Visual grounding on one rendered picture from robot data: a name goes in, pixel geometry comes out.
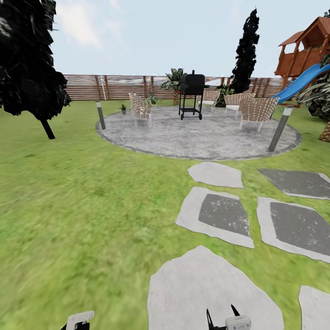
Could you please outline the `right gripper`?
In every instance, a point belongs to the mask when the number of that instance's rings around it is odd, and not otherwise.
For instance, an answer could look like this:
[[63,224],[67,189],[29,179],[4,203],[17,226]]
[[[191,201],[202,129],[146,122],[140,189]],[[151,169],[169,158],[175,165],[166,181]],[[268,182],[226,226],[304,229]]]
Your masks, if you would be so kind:
[[[235,315],[240,315],[239,312],[234,308],[234,306],[231,304],[231,307],[235,313]],[[212,319],[211,319],[211,316],[209,314],[209,310],[207,309],[206,310],[207,314],[208,314],[208,324],[209,324],[209,330],[226,330],[226,326],[224,327],[218,327],[218,326],[214,326],[213,325],[213,322],[212,322]]]

